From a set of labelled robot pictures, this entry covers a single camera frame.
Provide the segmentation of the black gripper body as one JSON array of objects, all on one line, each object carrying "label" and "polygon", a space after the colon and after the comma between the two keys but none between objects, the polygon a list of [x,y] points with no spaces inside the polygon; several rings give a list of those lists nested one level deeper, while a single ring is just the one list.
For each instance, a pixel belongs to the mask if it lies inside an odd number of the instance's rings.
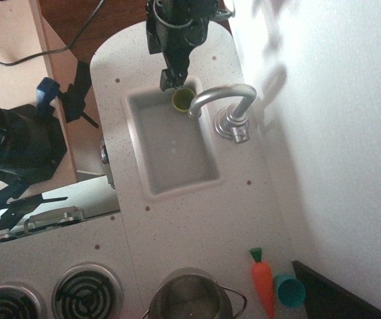
[{"label": "black gripper body", "polygon": [[190,65],[190,53],[204,44],[207,38],[208,18],[193,20],[178,28],[167,27],[154,13],[146,17],[146,34],[150,54],[162,53],[169,77],[186,77]]}]

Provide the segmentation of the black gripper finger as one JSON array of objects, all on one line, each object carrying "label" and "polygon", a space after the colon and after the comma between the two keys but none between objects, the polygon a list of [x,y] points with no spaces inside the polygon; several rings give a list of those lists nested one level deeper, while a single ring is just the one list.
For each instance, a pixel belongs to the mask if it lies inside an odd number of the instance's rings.
[{"label": "black gripper finger", "polygon": [[186,81],[186,73],[179,73],[174,76],[173,84],[175,89],[180,89],[184,87]]},{"label": "black gripper finger", "polygon": [[170,70],[169,69],[163,69],[161,71],[160,76],[160,89],[161,90],[167,90],[171,88],[171,82],[170,82]]}]

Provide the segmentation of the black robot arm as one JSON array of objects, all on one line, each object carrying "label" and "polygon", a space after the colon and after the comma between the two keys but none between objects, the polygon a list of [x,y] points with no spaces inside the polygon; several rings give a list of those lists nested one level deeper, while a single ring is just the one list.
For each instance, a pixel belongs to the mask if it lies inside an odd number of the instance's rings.
[{"label": "black robot arm", "polygon": [[207,39],[209,23],[235,15],[219,1],[148,1],[146,38],[150,54],[161,53],[160,90],[180,88],[188,77],[190,54]]}]

